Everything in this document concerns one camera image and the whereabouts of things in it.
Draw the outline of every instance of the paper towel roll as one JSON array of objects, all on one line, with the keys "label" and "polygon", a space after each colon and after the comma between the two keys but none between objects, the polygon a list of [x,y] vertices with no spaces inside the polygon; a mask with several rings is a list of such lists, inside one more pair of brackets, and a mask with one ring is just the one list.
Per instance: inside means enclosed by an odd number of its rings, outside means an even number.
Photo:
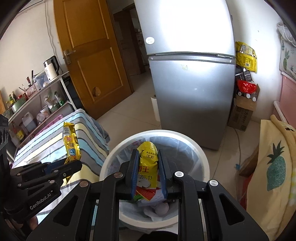
[{"label": "paper towel roll", "polygon": [[151,97],[151,101],[152,101],[152,106],[153,106],[153,111],[154,111],[155,119],[157,121],[160,121],[156,97],[155,96],[154,97]]}]

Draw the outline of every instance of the red plastic bag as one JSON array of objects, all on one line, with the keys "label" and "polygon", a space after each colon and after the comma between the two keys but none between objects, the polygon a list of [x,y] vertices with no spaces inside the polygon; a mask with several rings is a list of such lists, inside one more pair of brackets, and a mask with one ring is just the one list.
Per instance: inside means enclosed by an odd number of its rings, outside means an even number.
[{"label": "red plastic bag", "polygon": [[237,85],[239,87],[239,90],[243,93],[252,94],[257,90],[257,85],[245,80],[238,80]]}]

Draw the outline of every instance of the yellow snack bag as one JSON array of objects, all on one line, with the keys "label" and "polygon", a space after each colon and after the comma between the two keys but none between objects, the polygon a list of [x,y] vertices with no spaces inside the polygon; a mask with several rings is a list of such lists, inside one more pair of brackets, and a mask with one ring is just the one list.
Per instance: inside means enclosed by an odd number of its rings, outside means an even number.
[{"label": "yellow snack bag", "polygon": [[249,71],[257,72],[257,56],[255,50],[243,42],[235,42],[237,64]]},{"label": "yellow snack bag", "polygon": [[139,147],[140,153],[136,195],[150,201],[156,193],[158,156],[156,146],[149,141],[143,142]]},{"label": "yellow snack bag", "polygon": [[[80,147],[75,132],[75,125],[73,123],[64,122],[63,128],[63,141],[67,150],[68,157],[64,164],[74,160],[80,160]],[[66,183],[70,180],[70,177],[66,177]]]}]

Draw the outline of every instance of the bed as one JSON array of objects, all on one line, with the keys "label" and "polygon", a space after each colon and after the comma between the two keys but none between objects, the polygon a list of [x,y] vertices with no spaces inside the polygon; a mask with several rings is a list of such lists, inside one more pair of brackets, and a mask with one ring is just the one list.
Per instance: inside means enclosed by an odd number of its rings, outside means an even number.
[{"label": "bed", "polygon": [[82,169],[75,173],[67,184],[64,181],[61,187],[61,196],[37,214],[39,223],[81,180],[87,179],[92,183],[99,181],[101,167],[109,154],[108,142],[110,138],[108,133],[84,110],[79,109],[35,136],[18,151],[12,167],[24,166],[37,161],[55,162],[67,157],[62,139],[65,121],[75,124],[81,151]]}]

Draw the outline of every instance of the door lock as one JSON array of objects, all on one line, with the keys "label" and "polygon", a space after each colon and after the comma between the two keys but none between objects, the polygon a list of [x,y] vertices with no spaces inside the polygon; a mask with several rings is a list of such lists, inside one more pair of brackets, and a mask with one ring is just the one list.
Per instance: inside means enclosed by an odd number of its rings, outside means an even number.
[{"label": "door lock", "polygon": [[70,54],[75,53],[76,50],[73,50],[72,52],[69,52],[68,49],[64,50],[64,56],[67,64],[71,64],[71,59],[68,57]]}]

